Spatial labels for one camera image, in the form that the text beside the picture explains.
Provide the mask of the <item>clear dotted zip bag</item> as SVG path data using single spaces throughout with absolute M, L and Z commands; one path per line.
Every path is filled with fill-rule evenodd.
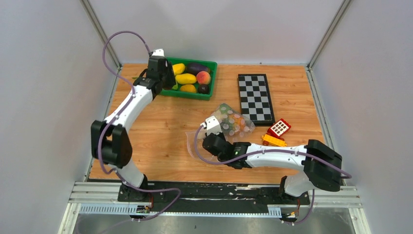
M 251 134 L 255 129 L 255 124 L 248 117 L 241 115 L 226 103 L 220 104 L 216 110 L 211 113 L 211 116 L 215 117 L 219 122 L 225 139 L 230 143 L 241 141 L 242 138 Z M 196 135 L 196 131 L 186 132 L 188 153 L 195 160 L 199 159 L 196 155 L 194 146 L 194 139 L 197 139 L 196 148 L 200 155 L 208 161 L 217 162 L 217 157 L 213 156 L 202 147 L 203 140 L 206 138 L 206 133 L 206 128 L 202 128 L 198 135 Z

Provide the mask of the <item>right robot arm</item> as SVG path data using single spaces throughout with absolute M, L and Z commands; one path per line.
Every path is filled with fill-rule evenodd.
M 305 145 L 275 147 L 250 142 L 230 143 L 223 134 L 209 134 L 203 139 L 202 147 L 217 157 L 216 165 L 234 169 L 275 167 L 296 170 L 297 174 L 284 176 L 280 182 L 278 197 L 287 204 L 313 189 L 338 192 L 344 175 L 342 156 L 315 139 L 308 140 Z

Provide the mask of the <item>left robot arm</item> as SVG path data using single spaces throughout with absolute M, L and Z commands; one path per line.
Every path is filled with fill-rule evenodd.
M 165 56 L 151 55 L 148 67 L 131 84 L 131 91 L 117 109 L 103 121 L 91 125 L 93 157 L 106 174 L 115 172 L 121 179 L 121 191 L 134 200 L 149 196 L 147 177 L 132 160 L 132 145 L 128 132 L 143 109 L 164 89 L 176 84 L 172 63 Z

